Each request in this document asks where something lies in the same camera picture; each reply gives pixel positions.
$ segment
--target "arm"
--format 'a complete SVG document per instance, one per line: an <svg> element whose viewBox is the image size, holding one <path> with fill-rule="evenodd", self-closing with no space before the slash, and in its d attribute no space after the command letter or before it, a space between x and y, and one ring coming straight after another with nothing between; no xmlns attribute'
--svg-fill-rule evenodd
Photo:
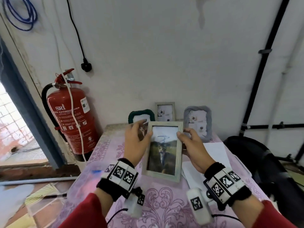
<svg viewBox="0 0 304 228"><path fill-rule="evenodd" d="M125 133L124 158L137 166L150 143L153 132L147 134L142 141L138 138L138 129L146 122L140 120L128 125ZM90 193L83 202L64 220L59 228L106 228L105 216L113 204L112 196L100 188Z"/></svg>
<svg viewBox="0 0 304 228"><path fill-rule="evenodd" d="M187 152L184 154L190 158L196 170L204 174L215 161L208 154L203 142L194 129L187 128L184 131L191 134L190 139L185 134L177 132L177 137L187 147ZM260 202L253 195L242 201L236 200L232 205L232 209L245 228L295 227L270 202Z"/></svg>

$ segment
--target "person's right hand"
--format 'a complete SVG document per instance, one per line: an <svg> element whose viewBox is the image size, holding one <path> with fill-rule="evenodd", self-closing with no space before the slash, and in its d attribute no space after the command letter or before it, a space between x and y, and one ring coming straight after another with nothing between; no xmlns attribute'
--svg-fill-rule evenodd
<svg viewBox="0 0 304 228"><path fill-rule="evenodd" d="M187 152L184 154L190 158L196 170L204 174L215 161L208 154L201 138L194 129L186 128L184 132L191 134L191 138L189 138L187 135L177 132L178 139L184 142L187 147Z"/></svg>

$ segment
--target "white wall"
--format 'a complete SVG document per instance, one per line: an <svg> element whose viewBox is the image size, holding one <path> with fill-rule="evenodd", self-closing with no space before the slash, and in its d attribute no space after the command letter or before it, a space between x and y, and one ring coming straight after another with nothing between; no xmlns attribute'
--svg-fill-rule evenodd
<svg viewBox="0 0 304 228"><path fill-rule="evenodd" d="M44 0L49 19L41 0L32 1L39 12L34 30L26 33L8 27L40 90L60 72L55 33L62 69L76 68L74 75L83 82L81 88L102 127L127 122L133 110L154 110L154 102L174 101L178 119L189 105L209 106L213 128L222 139L238 134L260 61L257 52L265 46L281 3L70 0L86 57L93 66L92 72L85 73L80 68L82 54L66 1L56 0L55 9L52 0ZM280 73L303 23L303 5L304 0L291 0L287 8L256 97L251 125L268 123ZM204 16L201 25L199 12ZM304 123L301 72L299 62L288 79L276 123ZM296 153L303 131L274 131L270 149L282 155ZM246 136L264 140L264 132L246 132Z"/></svg>

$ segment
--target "coiled blue cable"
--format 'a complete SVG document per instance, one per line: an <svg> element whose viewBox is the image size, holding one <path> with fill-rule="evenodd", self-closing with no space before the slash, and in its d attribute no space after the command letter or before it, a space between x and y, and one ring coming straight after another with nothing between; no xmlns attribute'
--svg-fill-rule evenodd
<svg viewBox="0 0 304 228"><path fill-rule="evenodd" d="M28 13L28 18L23 18L21 17L21 15L14 9L14 7L12 6L10 0L2 0L2 7L3 7L3 11L5 13L6 18L8 19L8 21L17 29L22 30L22 31L30 31L33 29L34 24L36 23L36 21L38 20L38 15L37 15L37 11L35 9L35 7L33 6L33 4L30 2L30 0L22 0L24 5L26 6L27 9L27 13ZM17 19L19 22L30 25L29 29L22 29L19 28L18 26L16 26L11 19L9 18L7 12L6 12L6 7L7 9L10 11L10 13L12 14L12 16Z"/></svg>

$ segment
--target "black wristband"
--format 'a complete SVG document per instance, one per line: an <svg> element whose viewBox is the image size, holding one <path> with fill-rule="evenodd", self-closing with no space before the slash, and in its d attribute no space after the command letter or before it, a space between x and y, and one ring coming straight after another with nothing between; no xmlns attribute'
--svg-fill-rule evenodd
<svg viewBox="0 0 304 228"><path fill-rule="evenodd" d="M124 157L118 159L118 161L121 161L121 162L131 166L132 168L134 168L134 165L128 159L126 159ZM107 194L111 195L114 202L116 202L117 199L119 199L119 197L121 195L123 195L127 192L125 189L123 189L119 185L115 184L114 182L112 182L112 181L110 181L106 178L102 178L99 181L99 183L96 185L96 187L100 188L101 190L103 190Z"/></svg>
<svg viewBox="0 0 304 228"><path fill-rule="evenodd" d="M210 180L214 175L216 175L218 172L220 172L222 169L224 169L225 166L219 162L213 163L205 172L205 178Z"/></svg>
<svg viewBox="0 0 304 228"><path fill-rule="evenodd" d="M231 196L230 199L228 199L227 204L232 207L235 200L245 200L249 198L252 195L250 189L247 186L243 186L238 192L236 192L234 195Z"/></svg>

